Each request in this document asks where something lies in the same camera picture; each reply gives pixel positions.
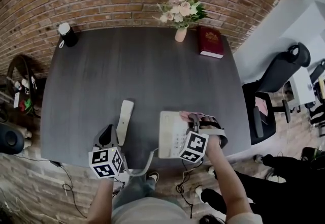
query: dark gray table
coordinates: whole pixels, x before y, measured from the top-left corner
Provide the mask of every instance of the dark gray table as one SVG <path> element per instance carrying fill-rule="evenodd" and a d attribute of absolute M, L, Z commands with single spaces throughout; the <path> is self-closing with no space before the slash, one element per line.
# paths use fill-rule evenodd
<path fill-rule="evenodd" d="M 87 167 L 93 138 L 117 125 L 125 99 L 135 102 L 122 149 L 131 168 L 143 167 L 158 147 L 163 110 L 214 115 L 229 140 L 226 155 L 250 148 L 244 95 L 226 39 L 225 56 L 215 59 L 198 54 L 195 31 L 183 43 L 174 35 L 171 28 L 111 28 L 82 32 L 72 48 L 57 46 L 42 105 L 42 157 Z M 155 158 L 153 165 L 178 163 Z"/>

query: white shirt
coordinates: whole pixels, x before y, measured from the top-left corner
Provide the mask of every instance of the white shirt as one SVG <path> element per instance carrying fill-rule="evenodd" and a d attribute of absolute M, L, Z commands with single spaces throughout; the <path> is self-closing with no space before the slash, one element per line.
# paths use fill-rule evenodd
<path fill-rule="evenodd" d="M 157 198 L 143 198 L 127 203 L 112 213 L 114 224 L 197 224 L 177 205 Z M 242 213 L 232 217 L 227 224 L 263 224 L 262 218 L 253 213 Z"/>

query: flower vase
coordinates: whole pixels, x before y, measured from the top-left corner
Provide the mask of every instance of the flower vase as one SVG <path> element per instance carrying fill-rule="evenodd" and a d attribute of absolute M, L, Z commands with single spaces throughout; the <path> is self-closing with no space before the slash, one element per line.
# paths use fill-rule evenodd
<path fill-rule="evenodd" d="M 175 34 L 175 40 L 179 43 L 183 42 L 186 36 L 187 27 L 178 28 Z"/>

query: red book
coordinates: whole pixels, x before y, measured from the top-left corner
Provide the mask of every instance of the red book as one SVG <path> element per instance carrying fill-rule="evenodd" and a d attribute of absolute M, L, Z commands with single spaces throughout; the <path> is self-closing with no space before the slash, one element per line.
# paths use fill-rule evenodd
<path fill-rule="evenodd" d="M 218 30 L 199 26 L 198 40 L 200 54 L 219 59 L 223 57 L 221 33 Z"/>

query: white lid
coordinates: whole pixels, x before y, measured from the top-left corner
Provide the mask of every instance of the white lid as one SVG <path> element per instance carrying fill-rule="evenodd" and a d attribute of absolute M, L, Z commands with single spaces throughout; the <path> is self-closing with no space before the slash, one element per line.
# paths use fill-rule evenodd
<path fill-rule="evenodd" d="M 68 23 L 60 24 L 58 30 L 61 35 L 65 35 L 67 32 L 69 32 L 70 25 Z"/>

